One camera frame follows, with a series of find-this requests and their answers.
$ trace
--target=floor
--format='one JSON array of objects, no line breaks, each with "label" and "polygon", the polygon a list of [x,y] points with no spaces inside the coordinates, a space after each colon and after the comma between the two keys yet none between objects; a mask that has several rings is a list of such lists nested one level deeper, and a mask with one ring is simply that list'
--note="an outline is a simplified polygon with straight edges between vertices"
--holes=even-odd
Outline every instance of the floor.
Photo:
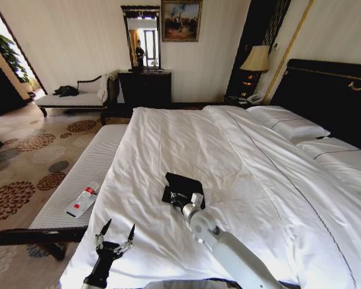
[{"label": "floor", "polygon": [[[29,227],[102,126],[99,112],[48,113],[30,103],[0,116],[0,230]],[[0,247],[0,288],[55,289],[75,248],[56,261],[36,246]]]}]

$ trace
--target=bed bench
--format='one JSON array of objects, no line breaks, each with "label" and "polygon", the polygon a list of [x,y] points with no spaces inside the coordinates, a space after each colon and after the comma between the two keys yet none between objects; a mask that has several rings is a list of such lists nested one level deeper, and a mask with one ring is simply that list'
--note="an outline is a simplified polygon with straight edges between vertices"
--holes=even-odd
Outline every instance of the bed bench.
[{"label": "bed bench", "polygon": [[64,213],[64,209],[81,194],[90,181],[103,183],[126,128],[127,125],[103,126],[45,203],[29,229],[0,231],[0,246],[38,244],[55,259],[62,260],[65,247],[62,248],[57,243],[81,240],[93,206],[77,219]]},{"label": "bed bench", "polygon": [[75,108],[75,109],[107,109],[115,106],[119,95],[119,75],[118,70],[104,75],[106,79],[107,97],[103,102],[97,93],[102,89],[102,75],[91,80],[79,80],[79,94],[76,96],[59,97],[58,95],[44,95],[35,100],[35,103],[42,111],[44,117],[47,116],[46,108]]}]

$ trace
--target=mirror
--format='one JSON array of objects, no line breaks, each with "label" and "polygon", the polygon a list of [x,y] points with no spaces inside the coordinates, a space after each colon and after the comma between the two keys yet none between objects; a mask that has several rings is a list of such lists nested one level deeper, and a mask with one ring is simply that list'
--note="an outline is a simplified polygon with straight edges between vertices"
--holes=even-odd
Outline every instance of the mirror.
[{"label": "mirror", "polygon": [[160,69],[159,6],[121,6],[132,69]]}]

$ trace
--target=framed painting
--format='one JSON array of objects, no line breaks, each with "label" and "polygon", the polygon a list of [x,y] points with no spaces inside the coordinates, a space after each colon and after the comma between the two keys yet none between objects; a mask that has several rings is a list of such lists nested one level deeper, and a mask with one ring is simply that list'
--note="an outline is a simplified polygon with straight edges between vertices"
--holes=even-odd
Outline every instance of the framed painting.
[{"label": "framed painting", "polygon": [[197,42],[202,0],[162,0],[162,40]]}]

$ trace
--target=bedside lamp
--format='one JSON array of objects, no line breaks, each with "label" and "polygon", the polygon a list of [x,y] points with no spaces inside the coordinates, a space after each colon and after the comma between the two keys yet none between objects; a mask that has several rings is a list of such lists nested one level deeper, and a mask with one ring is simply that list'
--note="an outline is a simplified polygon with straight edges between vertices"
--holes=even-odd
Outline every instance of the bedside lamp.
[{"label": "bedside lamp", "polygon": [[[250,54],[246,58],[245,62],[239,69],[254,72],[247,77],[246,81],[242,81],[242,84],[247,86],[247,92],[253,93],[255,85],[258,83],[258,79],[261,73],[268,70],[268,56],[269,56],[268,45],[253,46]],[[241,96],[246,96],[247,92],[242,92]]]},{"label": "bedside lamp", "polygon": [[266,72],[269,69],[269,48],[268,45],[253,46],[250,54],[239,69]]}]

